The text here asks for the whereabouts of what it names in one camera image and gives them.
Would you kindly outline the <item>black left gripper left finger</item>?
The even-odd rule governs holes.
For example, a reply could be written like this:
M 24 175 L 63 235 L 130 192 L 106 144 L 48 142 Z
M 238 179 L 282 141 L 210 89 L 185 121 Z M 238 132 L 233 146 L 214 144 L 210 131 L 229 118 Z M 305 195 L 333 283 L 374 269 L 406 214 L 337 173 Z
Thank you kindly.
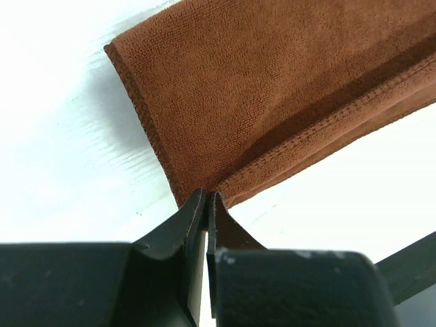
M 198 326 L 207 192 L 131 245 L 119 293 L 120 326 Z

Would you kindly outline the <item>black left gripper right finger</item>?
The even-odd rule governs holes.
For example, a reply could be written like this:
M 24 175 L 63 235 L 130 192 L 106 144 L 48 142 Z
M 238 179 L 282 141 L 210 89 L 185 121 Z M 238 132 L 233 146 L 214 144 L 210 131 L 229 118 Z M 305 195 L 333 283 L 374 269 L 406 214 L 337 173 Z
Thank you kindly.
M 210 194 L 208 208 L 209 290 L 212 317 L 216 320 L 255 320 L 260 316 L 262 268 L 269 258 L 261 245 L 229 214 L 223 195 Z

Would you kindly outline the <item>brown towel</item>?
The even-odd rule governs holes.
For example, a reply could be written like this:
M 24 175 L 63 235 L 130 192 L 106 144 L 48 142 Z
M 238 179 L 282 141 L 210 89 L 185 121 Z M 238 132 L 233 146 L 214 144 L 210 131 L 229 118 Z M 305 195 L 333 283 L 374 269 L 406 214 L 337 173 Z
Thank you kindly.
M 234 206 L 435 101 L 434 1 L 180 1 L 104 50 L 178 205 Z

